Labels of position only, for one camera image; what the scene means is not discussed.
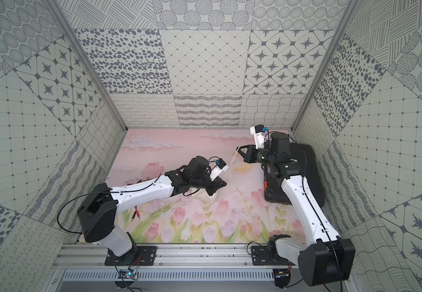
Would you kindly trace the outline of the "white bag drawstring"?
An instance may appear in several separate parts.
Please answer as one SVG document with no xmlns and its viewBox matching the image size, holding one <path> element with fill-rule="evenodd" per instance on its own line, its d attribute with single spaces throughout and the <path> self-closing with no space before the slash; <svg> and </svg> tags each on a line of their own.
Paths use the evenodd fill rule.
<svg viewBox="0 0 422 292">
<path fill-rule="evenodd" d="M 236 158 L 237 154 L 238 154 L 238 148 L 236 148 L 236 151 L 234 152 L 234 156 L 233 156 L 233 158 L 232 158 L 232 160 L 231 160 L 230 164 L 228 164 L 228 170 L 226 170 L 226 171 L 225 171 L 225 174 L 222 176 L 222 179 L 223 179 L 223 180 L 225 180 L 226 176 L 227 176 L 228 174 L 230 174 L 231 169 L 232 169 L 232 165 L 233 165 L 233 163 L 234 163 L 234 160 L 235 160 L 235 158 Z"/>
</svg>

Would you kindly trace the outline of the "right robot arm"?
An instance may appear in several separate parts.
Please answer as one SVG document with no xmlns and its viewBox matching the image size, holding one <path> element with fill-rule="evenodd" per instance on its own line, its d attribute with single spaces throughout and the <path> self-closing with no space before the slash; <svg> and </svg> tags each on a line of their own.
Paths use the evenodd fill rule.
<svg viewBox="0 0 422 292">
<path fill-rule="evenodd" d="M 341 238 L 312 194 L 306 167 L 290 157 L 291 137 L 270 132 L 263 125 L 251 128 L 255 143 L 238 149 L 245 163 L 261 164 L 294 207 L 305 234 L 305 243 L 289 235 L 275 235 L 266 245 L 268 260 L 275 265 L 296 265 L 309 286 L 348 280 L 355 257 L 351 240 Z"/>
</svg>

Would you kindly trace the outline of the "cream cloth soil bag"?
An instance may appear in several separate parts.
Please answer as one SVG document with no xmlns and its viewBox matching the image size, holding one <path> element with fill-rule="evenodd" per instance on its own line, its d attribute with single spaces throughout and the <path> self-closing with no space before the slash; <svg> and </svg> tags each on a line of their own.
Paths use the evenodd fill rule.
<svg viewBox="0 0 422 292">
<path fill-rule="evenodd" d="M 198 199 L 207 204 L 213 204 L 216 201 L 218 192 L 215 192 L 213 195 L 209 195 L 206 189 L 200 189 L 197 193 L 192 195 L 192 198 Z"/>
</svg>

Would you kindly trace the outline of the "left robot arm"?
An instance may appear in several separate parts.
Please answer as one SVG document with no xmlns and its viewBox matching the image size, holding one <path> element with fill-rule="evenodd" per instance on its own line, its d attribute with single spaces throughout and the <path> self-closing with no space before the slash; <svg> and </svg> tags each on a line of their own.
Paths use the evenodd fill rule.
<svg viewBox="0 0 422 292">
<path fill-rule="evenodd" d="M 193 195 L 203 191 L 212 197 L 227 185 L 220 175 L 229 166 L 221 158 L 211 162 L 196 156 L 187 165 L 171 170 L 157 178 L 122 187 L 99 184 L 87 194 L 77 215 L 85 242 L 100 244 L 115 256 L 122 257 L 136 251 L 132 236 L 118 226 L 116 217 L 123 211 L 149 201 L 184 195 L 193 189 Z"/>
</svg>

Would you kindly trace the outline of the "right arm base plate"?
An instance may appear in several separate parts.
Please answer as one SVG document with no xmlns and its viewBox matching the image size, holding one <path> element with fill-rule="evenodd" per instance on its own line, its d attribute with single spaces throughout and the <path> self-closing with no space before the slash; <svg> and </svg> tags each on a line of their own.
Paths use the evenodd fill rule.
<svg viewBox="0 0 422 292">
<path fill-rule="evenodd" d="M 275 253 L 267 246 L 252 245 L 249 247 L 253 266 L 289 266 L 290 261 Z"/>
</svg>

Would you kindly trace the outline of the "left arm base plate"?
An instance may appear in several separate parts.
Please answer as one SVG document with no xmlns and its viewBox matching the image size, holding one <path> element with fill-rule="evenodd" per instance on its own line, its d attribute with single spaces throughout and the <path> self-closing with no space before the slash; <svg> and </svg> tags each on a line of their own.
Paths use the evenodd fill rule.
<svg viewBox="0 0 422 292">
<path fill-rule="evenodd" d="M 156 253 L 157 246 L 137 246 L 121 256 L 108 249 L 105 266 L 153 266 Z"/>
</svg>

